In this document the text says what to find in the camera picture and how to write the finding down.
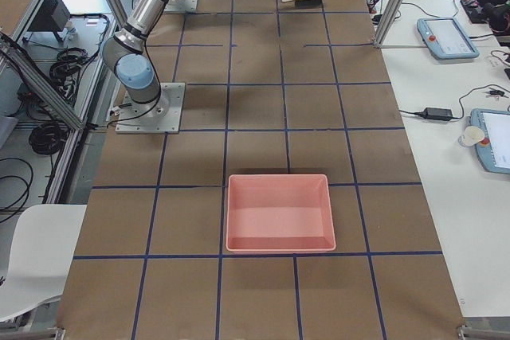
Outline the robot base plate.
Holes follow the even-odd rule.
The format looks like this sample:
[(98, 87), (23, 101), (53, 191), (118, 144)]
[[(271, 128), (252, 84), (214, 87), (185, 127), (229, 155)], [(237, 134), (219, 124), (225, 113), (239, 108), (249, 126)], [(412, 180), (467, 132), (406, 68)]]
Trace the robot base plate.
[(198, 0), (169, 0), (164, 8), (170, 14), (194, 14), (197, 10)]
[(118, 134), (178, 134), (186, 85), (184, 83), (161, 83), (158, 103), (138, 104), (126, 93), (120, 109)]

